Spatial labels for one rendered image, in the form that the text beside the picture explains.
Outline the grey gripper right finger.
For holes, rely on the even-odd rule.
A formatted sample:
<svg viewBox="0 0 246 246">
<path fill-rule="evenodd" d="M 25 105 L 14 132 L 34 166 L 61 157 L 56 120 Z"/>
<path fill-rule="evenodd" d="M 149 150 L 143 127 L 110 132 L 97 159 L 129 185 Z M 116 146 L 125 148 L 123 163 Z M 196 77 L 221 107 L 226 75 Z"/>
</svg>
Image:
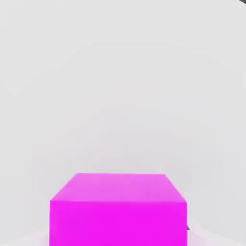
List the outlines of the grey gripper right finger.
<svg viewBox="0 0 246 246">
<path fill-rule="evenodd" d="M 187 231 L 187 246 L 207 246 L 204 231 L 197 225 L 190 225 Z"/>
</svg>

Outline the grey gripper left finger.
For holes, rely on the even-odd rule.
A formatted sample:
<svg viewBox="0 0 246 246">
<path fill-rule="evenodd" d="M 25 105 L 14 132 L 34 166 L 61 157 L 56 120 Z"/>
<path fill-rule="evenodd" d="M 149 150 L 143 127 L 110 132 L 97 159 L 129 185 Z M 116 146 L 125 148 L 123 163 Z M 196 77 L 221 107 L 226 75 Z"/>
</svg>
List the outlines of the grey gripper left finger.
<svg viewBox="0 0 246 246">
<path fill-rule="evenodd" d="M 46 231 L 38 231 L 25 239 L 25 246 L 49 246 L 49 236 Z"/>
</svg>

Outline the small magenta cube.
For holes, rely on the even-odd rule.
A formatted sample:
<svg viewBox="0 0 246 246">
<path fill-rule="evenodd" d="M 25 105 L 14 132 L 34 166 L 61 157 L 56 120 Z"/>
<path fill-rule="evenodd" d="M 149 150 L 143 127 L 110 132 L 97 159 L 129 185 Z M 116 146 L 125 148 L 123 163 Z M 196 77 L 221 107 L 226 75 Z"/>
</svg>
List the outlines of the small magenta cube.
<svg viewBox="0 0 246 246">
<path fill-rule="evenodd" d="M 187 202 L 164 174 L 78 173 L 50 200 L 49 246 L 187 246 Z"/>
</svg>

